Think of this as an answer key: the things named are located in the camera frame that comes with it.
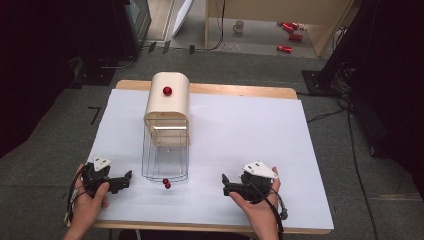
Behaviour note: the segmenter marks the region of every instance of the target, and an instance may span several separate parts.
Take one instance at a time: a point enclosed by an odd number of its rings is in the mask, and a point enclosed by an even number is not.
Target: white board
[[[165,189],[141,175],[147,98],[137,90],[110,95],[88,159],[110,159],[110,177],[132,170],[133,178],[129,188],[108,195],[99,220],[249,226],[223,195],[221,174],[240,182],[245,164],[262,161],[279,170],[286,229],[333,229],[300,100],[191,94],[188,180]]]
[[[183,3],[183,6],[181,6],[177,14],[177,19],[175,20],[174,29],[172,30],[172,37],[175,37],[175,35],[177,35],[185,19],[187,18],[187,15],[190,12],[191,6],[193,6],[193,3],[194,0],[186,0]]]

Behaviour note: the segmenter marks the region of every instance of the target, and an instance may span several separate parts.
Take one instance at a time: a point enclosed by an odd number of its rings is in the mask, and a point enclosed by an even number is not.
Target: hand
[[[74,203],[74,212],[71,227],[69,227],[63,239],[83,239],[84,235],[91,228],[100,214],[100,209],[109,206],[106,194],[109,190],[109,183],[105,182],[97,189],[94,198],[91,198],[88,193],[85,192],[84,184],[80,177],[75,182],[75,188],[78,188],[78,193],[82,194],[79,196]]]
[[[278,174],[276,167],[273,167],[272,171]],[[278,192],[280,185],[280,179],[275,179],[271,187],[276,192]],[[230,192],[229,195],[234,200],[234,202],[244,211],[247,218],[249,219],[253,231],[255,231],[259,239],[278,239],[277,222],[271,208],[269,207],[268,203],[265,202],[265,200],[258,204],[251,204],[244,200],[244,198],[236,192]],[[268,200],[278,209],[278,198],[272,190],[268,195]]]

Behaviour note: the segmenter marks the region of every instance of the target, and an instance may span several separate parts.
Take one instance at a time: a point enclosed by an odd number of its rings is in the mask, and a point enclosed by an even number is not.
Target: small red ball
[[[170,96],[172,94],[172,88],[164,87],[163,88],[163,94],[165,94],[165,96]]]

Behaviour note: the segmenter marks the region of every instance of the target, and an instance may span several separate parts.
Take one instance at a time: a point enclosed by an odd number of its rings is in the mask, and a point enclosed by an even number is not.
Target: finger
[[[102,208],[107,208],[109,207],[109,200],[107,199],[107,196],[105,196],[105,198],[103,198],[102,201]]]
[[[275,172],[278,175],[278,170],[277,167],[273,167],[272,171]],[[272,182],[272,189],[274,189],[276,192],[278,192],[280,190],[280,186],[281,186],[281,181],[280,181],[280,176],[278,176],[277,179],[274,179],[274,181]]]
[[[96,206],[102,206],[103,199],[106,197],[106,193],[109,190],[109,183],[105,182],[100,185],[97,189],[96,196],[94,196],[93,202]]]
[[[246,200],[244,200],[244,198],[236,193],[236,192],[230,192],[229,196],[233,199],[233,201],[243,210],[245,210],[247,208],[248,203],[246,202]]]

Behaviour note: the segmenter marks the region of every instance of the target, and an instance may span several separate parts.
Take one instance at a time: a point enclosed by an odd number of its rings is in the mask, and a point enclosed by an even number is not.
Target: transparent box
[[[150,181],[188,177],[189,134],[184,119],[145,119],[142,175]]]

